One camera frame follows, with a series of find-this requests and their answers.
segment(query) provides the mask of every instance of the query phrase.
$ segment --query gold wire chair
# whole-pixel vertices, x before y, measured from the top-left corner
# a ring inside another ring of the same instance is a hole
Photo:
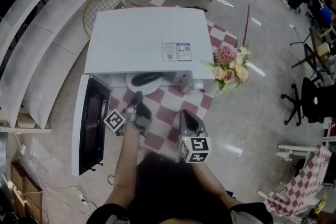
[[[142,7],[139,0],[128,0],[128,2],[133,6]],[[88,37],[90,37],[98,12],[122,8],[127,8],[122,0],[88,0],[82,17],[83,28]]]

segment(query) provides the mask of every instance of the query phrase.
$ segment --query black and white marker cube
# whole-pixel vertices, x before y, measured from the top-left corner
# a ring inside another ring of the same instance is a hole
[[[186,163],[204,163],[211,152],[211,139],[182,136],[179,150]]]
[[[112,112],[104,119],[105,125],[115,136],[117,136],[116,132],[123,127],[125,122],[126,119],[116,109],[113,109]]]

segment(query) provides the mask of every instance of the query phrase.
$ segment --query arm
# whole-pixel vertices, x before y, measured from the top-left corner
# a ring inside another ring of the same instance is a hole
[[[134,123],[126,123],[121,152],[115,169],[113,191],[105,204],[117,204],[126,209],[133,200],[136,183],[138,144],[139,131],[135,128]]]
[[[192,164],[192,166],[194,173],[202,187],[208,192],[218,196],[225,204],[227,209],[230,209],[232,206],[242,204],[242,202],[230,197],[227,194],[223,185],[218,181],[218,179],[214,176],[205,163]]]

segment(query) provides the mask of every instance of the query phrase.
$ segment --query power strip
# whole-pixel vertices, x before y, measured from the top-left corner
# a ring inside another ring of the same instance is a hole
[[[0,132],[2,132],[2,133],[17,133],[17,134],[50,133],[51,129],[0,127]]]
[[[85,201],[82,191],[79,189],[79,190],[77,191],[77,193],[78,193],[78,196],[79,196],[81,202],[82,202],[84,205],[88,206],[88,203]]]

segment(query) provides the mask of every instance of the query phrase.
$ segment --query microwave door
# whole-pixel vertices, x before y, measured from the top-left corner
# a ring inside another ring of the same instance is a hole
[[[103,160],[110,90],[88,74],[81,77],[72,128],[72,174],[94,171]]]

